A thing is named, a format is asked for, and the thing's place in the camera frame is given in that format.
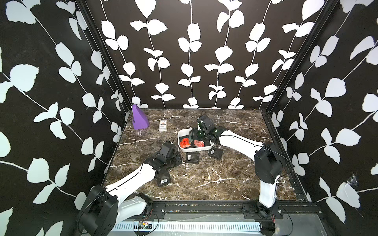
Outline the black tea bag with barcode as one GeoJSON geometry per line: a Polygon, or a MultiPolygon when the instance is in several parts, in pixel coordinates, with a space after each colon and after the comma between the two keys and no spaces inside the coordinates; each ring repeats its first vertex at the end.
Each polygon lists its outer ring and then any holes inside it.
{"type": "Polygon", "coordinates": [[[216,159],[218,159],[218,160],[221,160],[222,155],[223,155],[223,150],[220,149],[220,148],[214,148],[214,147],[212,147],[212,148],[208,151],[208,156],[209,156],[209,157],[213,157],[213,158],[216,158],[216,159]]]}

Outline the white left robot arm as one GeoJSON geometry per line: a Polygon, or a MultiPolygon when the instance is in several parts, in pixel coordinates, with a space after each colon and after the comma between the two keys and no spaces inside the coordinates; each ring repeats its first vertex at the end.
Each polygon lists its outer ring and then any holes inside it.
{"type": "Polygon", "coordinates": [[[142,214],[150,199],[142,194],[130,200],[127,198],[144,184],[181,163],[179,148],[166,141],[159,151],[144,160],[131,174],[106,187],[95,186],[77,216],[77,231],[81,235],[106,236],[116,224],[142,214]]]}

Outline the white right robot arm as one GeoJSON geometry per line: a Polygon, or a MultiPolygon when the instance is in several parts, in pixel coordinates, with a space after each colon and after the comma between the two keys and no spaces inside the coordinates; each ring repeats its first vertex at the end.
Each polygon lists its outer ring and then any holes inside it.
{"type": "Polygon", "coordinates": [[[242,137],[222,126],[216,127],[208,116],[197,119],[197,127],[189,131],[189,141],[210,141],[238,151],[255,163],[255,174],[260,179],[256,211],[260,218],[273,215],[277,200],[277,185],[284,166],[283,155],[274,143],[261,143],[242,137]]]}

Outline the red label dark tea bag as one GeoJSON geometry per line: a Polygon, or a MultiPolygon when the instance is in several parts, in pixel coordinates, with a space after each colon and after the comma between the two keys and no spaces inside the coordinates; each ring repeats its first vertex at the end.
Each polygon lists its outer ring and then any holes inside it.
{"type": "Polygon", "coordinates": [[[192,145],[191,145],[191,141],[189,140],[189,138],[183,138],[180,140],[180,147],[181,148],[190,148],[192,145]]]}

